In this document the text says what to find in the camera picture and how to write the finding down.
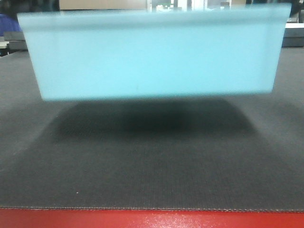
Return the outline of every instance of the blue object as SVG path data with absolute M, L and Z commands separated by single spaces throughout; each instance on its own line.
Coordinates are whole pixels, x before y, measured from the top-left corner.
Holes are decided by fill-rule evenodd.
M 0 14 L 0 37 L 4 36 L 4 32 L 19 32 L 21 31 L 17 21 L 10 17 Z
M 290 5 L 19 14 L 44 100 L 272 91 Z

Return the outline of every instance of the cardboard box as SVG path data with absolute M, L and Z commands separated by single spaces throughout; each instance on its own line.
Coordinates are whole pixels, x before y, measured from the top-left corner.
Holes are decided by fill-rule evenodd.
M 246 0 L 231 0 L 231 7 L 244 7 Z
M 130 9 L 147 8 L 148 0 L 60 0 L 61 10 L 103 10 L 103 9 Z

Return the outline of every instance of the red edge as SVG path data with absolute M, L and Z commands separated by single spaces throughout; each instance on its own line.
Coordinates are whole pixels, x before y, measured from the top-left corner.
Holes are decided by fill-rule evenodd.
M 304 228 L 304 213 L 0 209 L 1 228 Z

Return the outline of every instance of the translucent plastic bin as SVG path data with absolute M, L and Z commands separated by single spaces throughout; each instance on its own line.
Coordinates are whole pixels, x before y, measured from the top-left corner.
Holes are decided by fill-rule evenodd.
M 268 93 L 290 5 L 19 14 L 41 96 L 90 100 Z

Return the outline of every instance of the gray fabric surface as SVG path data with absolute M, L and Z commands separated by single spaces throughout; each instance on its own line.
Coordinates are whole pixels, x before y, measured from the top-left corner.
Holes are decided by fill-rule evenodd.
M 0 207 L 304 211 L 304 49 L 274 91 L 45 103 L 0 59 Z

